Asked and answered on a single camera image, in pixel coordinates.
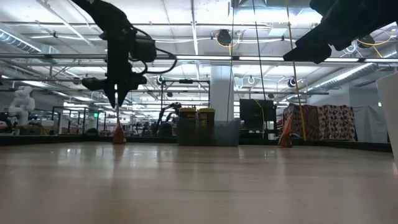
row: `orange traffic cone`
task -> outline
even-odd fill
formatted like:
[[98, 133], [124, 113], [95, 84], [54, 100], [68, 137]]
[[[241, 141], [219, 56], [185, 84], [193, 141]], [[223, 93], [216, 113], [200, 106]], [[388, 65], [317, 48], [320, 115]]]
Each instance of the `orange traffic cone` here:
[[118, 118], [116, 130], [114, 131], [113, 144], [125, 144], [126, 142], [126, 136], [124, 135], [122, 125]]

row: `wooden floor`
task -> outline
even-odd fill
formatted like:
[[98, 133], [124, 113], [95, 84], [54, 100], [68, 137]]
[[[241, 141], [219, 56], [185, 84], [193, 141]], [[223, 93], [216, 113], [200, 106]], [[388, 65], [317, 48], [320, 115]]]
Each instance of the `wooden floor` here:
[[0, 147], [0, 223], [397, 224], [398, 171], [319, 147]]

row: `yellow lid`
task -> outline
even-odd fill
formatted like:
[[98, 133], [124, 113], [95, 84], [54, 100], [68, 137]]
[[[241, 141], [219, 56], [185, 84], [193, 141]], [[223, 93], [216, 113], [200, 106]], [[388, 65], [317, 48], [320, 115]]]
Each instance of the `yellow lid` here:
[[180, 108], [180, 112], [196, 112], [196, 108]]
[[199, 113], [215, 113], [216, 110], [214, 108], [203, 108], [198, 110]]

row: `colorful curtain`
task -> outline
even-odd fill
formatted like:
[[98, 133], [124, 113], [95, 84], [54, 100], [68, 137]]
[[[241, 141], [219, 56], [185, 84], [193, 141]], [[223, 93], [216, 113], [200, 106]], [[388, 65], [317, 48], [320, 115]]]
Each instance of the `colorful curtain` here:
[[[310, 105], [303, 105], [302, 108], [307, 140], [317, 141], [319, 140], [318, 108]], [[290, 115], [292, 115], [292, 134], [303, 137], [299, 105], [290, 104], [289, 107], [284, 110], [284, 121], [286, 121]]]
[[354, 141], [355, 123], [352, 107], [323, 105], [318, 107], [321, 140]]

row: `yellow rope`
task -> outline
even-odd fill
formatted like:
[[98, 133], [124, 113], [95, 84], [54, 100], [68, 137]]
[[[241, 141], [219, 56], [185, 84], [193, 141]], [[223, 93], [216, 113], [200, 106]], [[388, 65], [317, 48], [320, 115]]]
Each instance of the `yellow rope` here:
[[362, 42], [362, 41], [360, 41], [360, 40], [358, 40], [358, 42], [361, 43], [361, 44], [364, 44], [364, 45], [368, 45], [368, 46], [380, 46], [380, 45], [383, 45], [383, 44], [385, 44], [385, 43], [390, 42], [391, 39], [392, 39], [392, 37], [390, 37], [388, 40], [386, 40], [386, 41], [384, 41], [384, 42], [377, 43], [377, 44], [365, 43], [365, 42]]
[[[287, 24], [289, 27], [289, 34], [290, 34], [290, 46], [293, 50], [293, 38], [292, 38], [292, 26], [290, 23], [290, 13], [289, 13], [289, 0], [286, 0], [286, 11], [287, 11]], [[303, 107], [301, 105], [301, 99], [300, 99], [300, 92], [299, 92], [299, 83], [297, 82], [297, 71], [296, 71], [296, 63], [293, 61], [293, 70], [294, 70], [294, 80], [296, 82], [296, 92], [297, 92], [297, 98], [298, 98], [298, 105], [300, 107], [300, 116], [301, 116], [301, 125], [303, 127], [303, 138], [304, 141], [307, 140], [307, 135], [305, 133], [305, 126], [304, 126], [304, 115], [303, 115]]]
[[260, 105], [260, 103], [257, 101], [257, 100], [254, 100], [258, 105], [259, 105], [259, 107], [261, 108], [261, 113], [262, 113], [262, 131], [261, 131], [261, 133], [262, 133], [262, 138], [264, 139], [264, 123], [265, 123], [265, 119], [264, 119], [264, 110], [262, 109], [262, 106]]
[[383, 56], [380, 54], [380, 52], [378, 51], [378, 49], [377, 49], [375, 46], [373, 46], [373, 48], [374, 48], [374, 50], [377, 52], [377, 54], [380, 56], [380, 58], [383, 58]]

